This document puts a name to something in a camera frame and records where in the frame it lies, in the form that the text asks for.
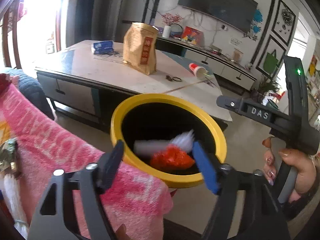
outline pink blanket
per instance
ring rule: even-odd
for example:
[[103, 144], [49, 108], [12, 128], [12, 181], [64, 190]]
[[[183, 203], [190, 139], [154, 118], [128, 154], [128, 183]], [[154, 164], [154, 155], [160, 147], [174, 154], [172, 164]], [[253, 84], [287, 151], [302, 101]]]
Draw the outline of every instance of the pink blanket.
[[[21, 200], [29, 223], [55, 169], [78, 171], [102, 154], [47, 118], [12, 84], [0, 97], [0, 122], [9, 127], [11, 138], [18, 139]], [[81, 233], [90, 237], [79, 192], [74, 199]], [[172, 208], [172, 200], [161, 180], [121, 163], [111, 189], [101, 200], [114, 229], [124, 223], [132, 239], [162, 239], [162, 216]]]

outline television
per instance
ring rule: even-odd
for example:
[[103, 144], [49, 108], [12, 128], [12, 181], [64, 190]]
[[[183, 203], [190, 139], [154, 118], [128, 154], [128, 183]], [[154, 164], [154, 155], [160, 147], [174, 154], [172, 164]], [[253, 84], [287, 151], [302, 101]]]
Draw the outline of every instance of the television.
[[254, 0], [179, 0], [178, 5], [208, 14], [248, 33], [258, 4]]

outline hand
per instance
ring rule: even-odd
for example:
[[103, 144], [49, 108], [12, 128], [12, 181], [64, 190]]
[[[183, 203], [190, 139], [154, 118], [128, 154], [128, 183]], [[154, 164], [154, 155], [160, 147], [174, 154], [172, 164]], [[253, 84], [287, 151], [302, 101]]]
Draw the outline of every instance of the hand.
[[[266, 153], [264, 154], [265, 165], [263, 167], [263, 171], [267, 181], [273, 185], [273, 182], [276, 178], [276, 168], [273, 163], [275, 158], [271, 153], [271, 137], [265, 139], [262, 144], [268, 148]], [[282, 149], [279, 152], [279, 155], [282, 157], [282, 160], [290, 165], [294, 166], [298, 170], [298, 175], [296, 179], [296, 184], [293, 192], [291, 193], [288, 202], [292, 202], [298, 200], [301, 197], [301, 194], [308, 192], [311, 189], [313, 183], [316, 180], [316, 168], [310, 158], [308, 156], [294, 149]]]
[[118, 240], [130, 240], [130, 237], [126, 234], [126, 232], [127, 228], [125, 227], [125, 224], [119, 226], [118, 230], [116, 231]]

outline tv stand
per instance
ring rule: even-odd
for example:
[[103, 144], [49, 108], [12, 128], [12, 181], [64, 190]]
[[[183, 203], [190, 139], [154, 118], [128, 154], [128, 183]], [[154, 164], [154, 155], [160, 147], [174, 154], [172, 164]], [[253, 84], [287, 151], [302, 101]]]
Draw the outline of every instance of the tv stand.
[[237, 94], [250, 91], [253, 83], [256, 81], [256, 78], [249, 71], [199, 46], [158, 36], [156, 49], [186, 57], [199, 65], [209, 66], [217, 80], [221, 80], [219, 82], [220, 86]]

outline blue flower decal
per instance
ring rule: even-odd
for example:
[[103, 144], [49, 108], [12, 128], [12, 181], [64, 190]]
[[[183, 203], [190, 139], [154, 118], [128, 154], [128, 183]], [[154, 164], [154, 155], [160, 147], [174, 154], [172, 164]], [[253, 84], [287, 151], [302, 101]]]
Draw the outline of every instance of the blue flower decal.
[[257, 23], [260, 23], [263, 21], [262, 14], [259, 9], [256, 9], [254, 16], [253, 16], [253, 20]]
[[259, 9], [256, 9], [253, 19], [252, 19], [252, 23], [250, 26], [250, 31], [248, 31], [247, 34], [244, 34], [244, 38], [248, 37], [249, 39], [252, 39], [253, 41], [257, 41], [258, 40], [258, 36], [257, 33], [259, 33], [261, 31], [261, 25], [263, 22], [263, 16], [262, 13], [260, 12]]
[[261, 31], [261, 27], [258, 27], [257, 25], [254, 25], [253, 28], [252, 28], [252, 31], [254, 33], [258, 33], [259, 31]]

